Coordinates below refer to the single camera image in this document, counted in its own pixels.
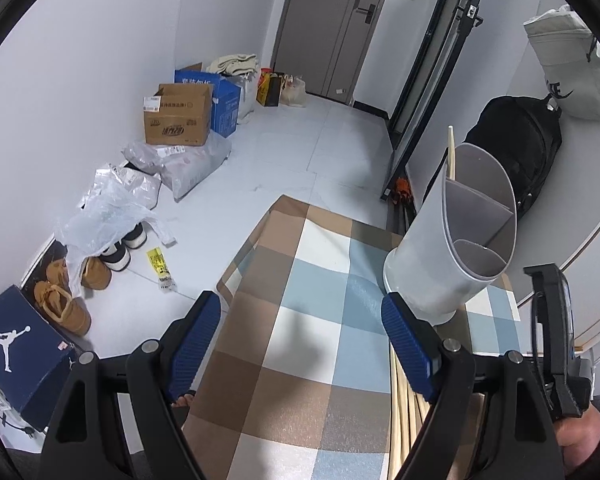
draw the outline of checkered rug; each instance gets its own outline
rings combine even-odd
[[[209,480],[386,480],[382,266],[399,243],[286,196],[269,209],[218,283],[230,310],[183,428]],[[440,332],[464,333],[474,351],[515,348],[505,285]],[[511,323],[493,321],[483,339],[475,316],[504,316],[503,298]]]

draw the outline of sneaker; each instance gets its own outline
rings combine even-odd
[[[124,238],[122,238],[122,242],[129,249],[137,249],[141,247],[142,244],[146,242],[146,233],[142,228],[142,224],[138,224],[133,231],[127,233]]]
[[[116,242],[100,255],[100,259],[109,269],[119,272],[126,269],[131,261],[131,255],[122,243]]]
[[[38,308],[61,327],[79,336],[89,331],[89,312],[61,286],[37,282],[33,288],[33,296]]]
[[[69,289],[69,275],[66,270],[64,258],[55,260],[46,267],[46,279],[52,285]],[[107,288],[111,281],[111,270],[98,258],[89,257],[84,264],[82,272],[82,285],[93,290]]]

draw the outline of white tote bag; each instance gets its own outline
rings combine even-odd
[[[600,119],[600,44],[580,17],[564,5],[525,22],[544,69],[547,88],[573,117]]]

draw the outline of metal screw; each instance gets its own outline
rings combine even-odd
[[[509,361],[517,365],[519,365],[523,361],[522,354],[517,350],[509,350],[507,352],[507,357],[509,358]]]
[[[462,348],[462,345],[456,339],[445,339],[445,342],[443,342],[442,344],[444,345],[445,349],[453,353],[457,352],[459,349]]]
[[[81,365],[88,365],[91,361],[93,361],[93,352],[85,352],[84,354],[81,354],[78,358],[78,361],[80,361]]]
[[[142,343],[142,351],[145,354],[152,354],[158,348],[160,348],[160,343],[158,343],[155,339],[149,339],[149,341]]]

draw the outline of gray plastic bag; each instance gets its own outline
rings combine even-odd
[[[138,170],[159,173],[177,201],[219,168],[230,152],[231,141],[212,130],[204,146],[152,146],[133,142],[122,153]]]

